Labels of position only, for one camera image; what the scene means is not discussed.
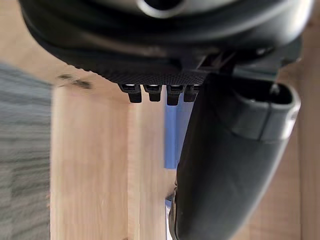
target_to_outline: black plastic tab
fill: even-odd
[[[183,101],[192,103],[196,100],[197,94],[200,91],[200,85],[187,85],[184,90]]]
[[[149,93],[151,102],[160,102],[162,85],[143,85],[146,93]]]
[[[166,86],[166,93],[167,93],[167,100],[166,103],[169,106],[176,106],[178,105],[179,96],[181,93],[185,91],[185,85],[167,85]]]
[[[136,84],[119,84],[122,92],[129,95],[129,100],[133,104],[139,104],[142,102],[141,87]]]

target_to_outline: light wood surface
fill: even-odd
[[[53,91],[51,239],[128,237],[128,105],[77,86]]]
[[[299,122],[268,192],[234,240],[320,239],[318,11],[305,33],[305,59],[280,76],[301,93]],[[164,103],[128,104],[116,84],[51,56],[28,33],[14,0],[0,2],[0,33],[0,61],[56,86],[51,239],[164,240],[164,199],[176,174],[163,168]],[[59,77],[65,74],[92,88]]]
[[[320,239],[320,32],[311,22],[305,31],[302,100],[299,121],[301,239]]]

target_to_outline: wood grain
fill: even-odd
[[[301,171],[301,239],[320,239],[320,26],[304,33],[304,57],[299,76]]]
[[[129,105],[129,240],[166,239],[165,198],[176,171],[164,168],[164,110],[164,101]]]
[[[51,239],[128,237],[128,105],[53,91]]]

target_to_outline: gray fabric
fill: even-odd
[[[0,64],[0,240],[50,239],[51,87]]]

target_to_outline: black plastic handle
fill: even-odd
[[[284,85],[211,76],[195,101],[177,169],[170,232],[229,240],[264,195],[300,108]]]

